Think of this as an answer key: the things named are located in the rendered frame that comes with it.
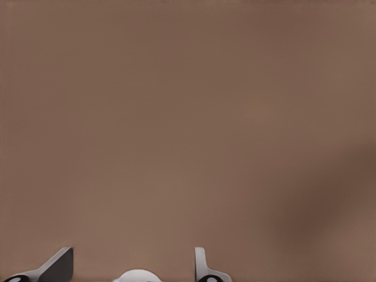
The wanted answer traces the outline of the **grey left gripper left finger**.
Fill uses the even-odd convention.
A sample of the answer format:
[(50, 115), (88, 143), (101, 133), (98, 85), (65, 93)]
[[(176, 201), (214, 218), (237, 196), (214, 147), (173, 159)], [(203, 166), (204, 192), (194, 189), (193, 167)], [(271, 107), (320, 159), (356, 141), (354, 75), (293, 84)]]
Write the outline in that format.
[(3, 282), (70, 282), (73, 247), (63, 247), (39, 268), (14, 274)]

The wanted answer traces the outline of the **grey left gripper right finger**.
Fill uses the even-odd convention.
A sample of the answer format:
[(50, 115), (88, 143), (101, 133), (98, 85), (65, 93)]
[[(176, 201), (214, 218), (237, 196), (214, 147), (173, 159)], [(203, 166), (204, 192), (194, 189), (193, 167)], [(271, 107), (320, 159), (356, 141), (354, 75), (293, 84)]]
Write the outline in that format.
[(194, 255), (195, 282), (232, 282), (228, 274), (213, 270), (207, 265), (206, 252), (203, 247), (195, 247)]

